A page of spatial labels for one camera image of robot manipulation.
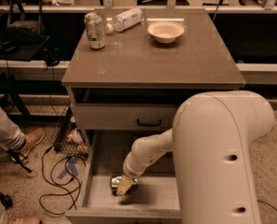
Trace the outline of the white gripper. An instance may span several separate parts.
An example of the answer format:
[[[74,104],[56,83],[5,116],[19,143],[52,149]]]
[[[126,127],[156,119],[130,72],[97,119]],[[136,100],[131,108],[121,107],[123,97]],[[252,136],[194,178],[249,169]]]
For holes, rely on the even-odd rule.
[[[133,185],[132,178],[138,178],[145,172],[146,166],[140,163],[130,152],[123,162],[123,175],[120,178],[117,196],[123,196]]]

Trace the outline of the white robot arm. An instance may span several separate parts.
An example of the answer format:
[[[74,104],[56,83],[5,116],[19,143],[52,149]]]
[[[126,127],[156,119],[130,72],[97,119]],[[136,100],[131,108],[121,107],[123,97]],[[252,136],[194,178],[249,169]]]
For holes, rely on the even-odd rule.
[[[270,132],[270,103],[251,91],[212,91],[184,101],[165,133],[134,141],[117,194],[173,153],[183,224],[261,224],[249,146]]]

